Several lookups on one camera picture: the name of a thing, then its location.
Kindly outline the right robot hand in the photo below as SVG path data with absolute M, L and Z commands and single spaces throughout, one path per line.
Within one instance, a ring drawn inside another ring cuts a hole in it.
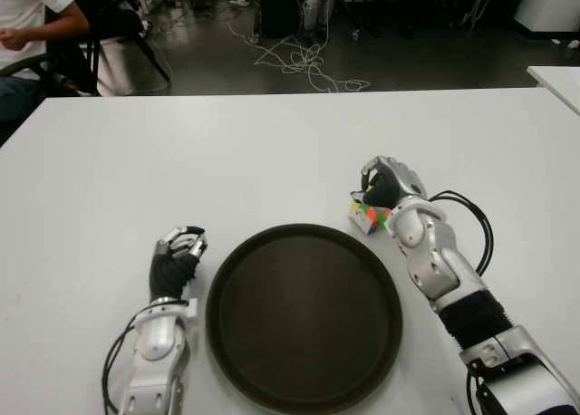
M 395 158 L 376 156 L 361 170 L 361 189 L 353 191 L 354 202 L 394 209 L 404 198 L 428 198 L 418 175 Z

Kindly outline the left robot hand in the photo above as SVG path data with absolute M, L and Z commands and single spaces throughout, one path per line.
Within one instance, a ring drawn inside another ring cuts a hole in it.
M 180 299 L 184 287 L 208 248 L 205 229 L 183 226 L 171 229 L 155 244 L 149 271 L 150 300 Z

